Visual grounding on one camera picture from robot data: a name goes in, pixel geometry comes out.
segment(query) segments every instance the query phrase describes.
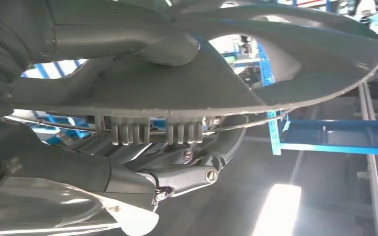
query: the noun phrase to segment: bright light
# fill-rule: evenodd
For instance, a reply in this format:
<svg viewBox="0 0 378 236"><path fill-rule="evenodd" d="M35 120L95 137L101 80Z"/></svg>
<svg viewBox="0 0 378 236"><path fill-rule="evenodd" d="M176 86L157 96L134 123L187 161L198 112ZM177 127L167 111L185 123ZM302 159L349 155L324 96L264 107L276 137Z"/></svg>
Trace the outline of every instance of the bright light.
<svg viewBox="0 0 378 236"><path fill-rule="evenodd" d="M170 0L165 0L165 1L166 1L167 5L169 5L169 6L172 6L172 5L173 5L172 2L171 2Z"/></svg>
<svg viewBox="0 0 378 236"><path fill-rule="evenodd" d="M221 8L229 8L229 7L235 7L235 6L238 6L238 4L236 4L235 2L224 2L221 5Z"/></svg>
<svg viewBox="0 0 378 236"><path fill-rule="evenodd" d="M73 203L82 203L82 202L88 202L90 199L83 199L83 198L77 198L77 199L72 199L67 202L61 202L62 204L73 204Z"/></svg>
<svg viewBox="0 0 378 236"><path fill-rule="evenodd" d="M275 184L256 222L252 236L290 236L301 199L301 187Z"/></svg>

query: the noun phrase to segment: gray painted part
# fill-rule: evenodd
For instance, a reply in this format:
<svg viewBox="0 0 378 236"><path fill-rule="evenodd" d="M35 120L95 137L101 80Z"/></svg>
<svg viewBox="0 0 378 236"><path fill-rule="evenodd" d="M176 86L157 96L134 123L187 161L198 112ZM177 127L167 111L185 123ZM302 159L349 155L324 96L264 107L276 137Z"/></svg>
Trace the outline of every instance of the gray painted part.
<svg viewBox="0 0 378 236"><path fill-rule="evenodd" d="M225 117L220 128L239 125L248 121L249 119L245 115L229 116ZM245 134L246 128L219 132L213 141L203 147L202 151L207 152L207 154L202 158L200 165L213 166L221 171L240 147Z"/></svg>
<svg viewBox="0 0 378 236"><path fill-rule="evenodd" d="M268 22L268 15L292 24ZM182 14L176 19L174 27L205 39L234 33L258 39L279 83L250 91L216 50L197 36L200 51L186 65L169 67L146 58L122 57L107 61L97 76L73 75L51 82L52 91L75 96L53 102L42 96L49 94L46 82L33 82L36 89L29 90L42 91L34 95L24 89L32 88L31 81L18 80L13 86L20 92L15 92L12 102L22 109L116 117L259 113L331 99L356 87L378 68L378 36L351 19L329 13L258 3ZM90 61L82 69L88 66L98 67ZM87 81L83 86L69 85L82 80Z"/></svg>
<svg viewBox="0 0 378 236"><path fill-rule="evenodd" d="M140 156L145 150L152 145L140 144L140 145L128 145L117 147L117 149L108 155L111 161L115 161L119 164L125 164L128 161L134 160Z"/></svg>
<svg viewBox="0 0 378 236"><path fill-rule="evenodd" d="M86 145L79 148L78 151L88 153L88 154L96 154L104 155L102 150L106 149L107 146L111 146L111 138L108 134L97 135L96 139L92 139Z"/></svg>
<svg viewBox="0 0 378 236"><path fill-rule="evenodd" d="M153 167L186 164L190 159L184 158L184 153L191 151L190 148L181 147L173 151L164 151L151 155L139 156L135 160L125 163L129 170L149 170Z"/></svg>
<svg viewBox="0 0 378 236"><path fill-rule="evenodd" d="M206 180L206 174L210 170L218 172L215 168L208 166L173 165L150 168L149 173L157 180L158 187L173 189L169 197L177 197L212 184Z"/></svg>
<svg viewBox="0 0 378 236"><path fill-rule="evenodd" d="M153 63L183 65L199 47L193 37L175 28L169 17L152 9L115 1L85 0L80 7L72 0L48 2L54 19L56 58L137 54Z"/></svg>
<svg viewBox="0 0 378 236"><path fill-rule="evenodd" d="M26 125L5 123L12 130L0 146L0 157L17 156L22 168L14 176L45 178L87 191L103 191L110 175L104 157L63 150L42 143Z"/></svg>
<svg viewBox="0 0 378 236"><path fill-rule="evenodd" d="M104 228L95 222L117 224L98 198L74 186L41 178L10 177L0 188L0 235L68 234L72 227L74 234L80 234L89 227Z"/></svg>
<svg viewBox="0 0 378 236"><path fill-rule="evenodd" d="M167 118L166 143L196 143L202 142L202 117Z"/></svg>
<svg viewBox="0 0 378 236"><path fill-rule="evenodd" d="M144 177L128 170L123 165L110 160L111 176L108 185L99 193L136 207L153 210L151 202L156 188Z"/></svg>
<svg viewBox="0 0 378 236"><path fill-rule="evenodd" d="M150 120L148 118L111 117L112 144L123 145L150 142Z"/></svg>
<svg viewBox="0 0 378 236"><path fill-rule="evenodd" d="M72 145L68 146L66 149L68 150L79 150L80 148L83 148L88 143L94 141L97 138L97 135L87 135L83 137L82 139L76 141Z"/></svg>

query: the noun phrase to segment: factory machinery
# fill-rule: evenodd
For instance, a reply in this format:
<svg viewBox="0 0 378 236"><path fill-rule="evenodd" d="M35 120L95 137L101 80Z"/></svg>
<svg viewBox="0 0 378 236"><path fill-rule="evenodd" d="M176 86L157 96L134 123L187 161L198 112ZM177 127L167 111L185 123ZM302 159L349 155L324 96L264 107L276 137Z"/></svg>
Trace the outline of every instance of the factory machinery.
<svg viewBox="0 0 378 236"><path fill-rule="evenodd" d="M378 69L378 35L353 19L225 2L0 0L0 235L144 235L161 201L219 179L246 128L345 94ZM250 88L208 42L229 34L260 43L272 84ZM60 79L20 77L65 59L88 60ZM88 134L49 145L26 123Z"/></svg>

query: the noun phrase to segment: cable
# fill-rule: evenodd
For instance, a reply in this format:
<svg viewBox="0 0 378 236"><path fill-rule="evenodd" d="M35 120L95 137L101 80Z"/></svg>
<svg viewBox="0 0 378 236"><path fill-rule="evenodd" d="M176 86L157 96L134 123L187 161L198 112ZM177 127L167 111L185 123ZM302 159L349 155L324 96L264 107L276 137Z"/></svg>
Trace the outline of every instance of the cable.
<svg viewBox="0 0 378 236"><path fill-rule="evenodd" d="M96 133L96 129L90 128L90 127L80 127L75 125L69 125L69 124L59 124L54 122L48 122L43 119L35 119L35 118L27 118L27 117L19 117L15 115L9 115L5 116L5 119L14 120L14 121L23 121L28 123L34 123L34 124L40 124L45 126L52 126L52 127L58 127L62 129L71 129L71 130L81 130L81 131L89 131Z"/></svg>
<svg viewBox="0 0 378 236"><path fill-rule="evenodd" d="M253 122L249 122L249 123L245 123L245 124L239 124L239 125L234 125L234 126L229 126L229 127L222 127L222 128L205 130L203 132L203 134L204 135L209 135L209 134L213 134L213 133L217 133L217 132L222 132L222 131L228 131L228 130L233 130L233 129L241 129L241 128L249 128L249 127L253 127L253 126L267 124L267 123L269 123L271 121L282 119L283 117L285 117L291 111L293 111L293 109L285 111L285 112L283 112L283 114L280 114L280 115L278 115L276 117L273 117L273 118L262 119L262 120L258 120L258 121L253 121ZM68 124L59 124L59 123L54 123L54 122L48 122L48 121L45 121L43 119L26 118L26 117L19 117L19 116L15 116L15 115L5 116L4 118L5 119L9 119L9 120L14 120L14 121L23 121L23 122L29 122L29 123L34 123L34 124L53 126L53 127L58 127L58 128L62 128L62 129L81 130L81 131L88 131L88 132L96 133L96 129L95 128L80 127L80 126L68 125ZM105 130L103 130L103 132L111 132L111 130L110 129L105 129ZM165 135L165 134L166 133L162 132L162 131L150 132L150 135Z"/></svg>
<svg viewBox="0 0 378 236"><path fill-rule="evenodd" d="M228 130L233 130L233 129L241 129L241 128L249 128L249 127L253 127L253 126L267 124L267 123L269 123L271 121L282 119L283 117L285 117L291 111L293 111L293 109L285 111L283 114L280 114L280 115L275 116L273 118L262 119L262 120L258 120L258 121L253 121L253 122L249 122L249 123L245 123L245 124L239 124L239 125L234 125L234 126L229 126L229 127L223 127L223 128L206 130L203 134L213 134L213 133L222 132L222 131L228 131Z"/></svg>

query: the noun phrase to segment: screw head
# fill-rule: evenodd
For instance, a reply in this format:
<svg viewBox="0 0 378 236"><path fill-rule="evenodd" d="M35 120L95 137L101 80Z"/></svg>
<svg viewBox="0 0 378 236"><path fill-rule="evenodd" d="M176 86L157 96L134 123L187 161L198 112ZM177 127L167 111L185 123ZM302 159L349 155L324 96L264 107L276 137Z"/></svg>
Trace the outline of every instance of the screw head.
<svg viewBox="0 0 378 236"><path fill-rule="evenodd" d="M182 157L185 161L190 161L192 160L192 157L193 157L193 152L191 149L186 149L183 151L182 153Z"/></svg>
<svg viewBox="0 0 378 236"><path fill-rule="evenodd" d="M156 200L160 201L166 198L166 193L159 193L156 195Z"/></svg>
<svg viewBox="0 0 378 236"><path fill-rule="evenodd" d="M205 179L208 183L214 183L218 179L218 171L210 169L206 172Z"/></svg>

